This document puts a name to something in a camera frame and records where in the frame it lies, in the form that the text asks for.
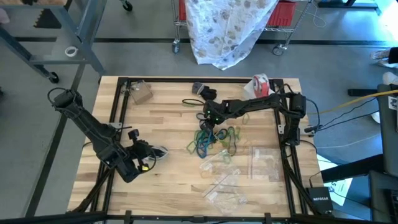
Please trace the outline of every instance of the white cloth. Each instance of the white cloth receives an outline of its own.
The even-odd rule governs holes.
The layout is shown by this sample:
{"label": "white cloth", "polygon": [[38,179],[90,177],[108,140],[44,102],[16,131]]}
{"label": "white cloth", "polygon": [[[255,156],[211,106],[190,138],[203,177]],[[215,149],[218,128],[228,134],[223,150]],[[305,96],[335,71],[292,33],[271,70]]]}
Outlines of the white cloth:
{"label": "white cloth", "polygon": [[278,0],[185,0],[188,33],[198,64],[225,70],[246,58]]}

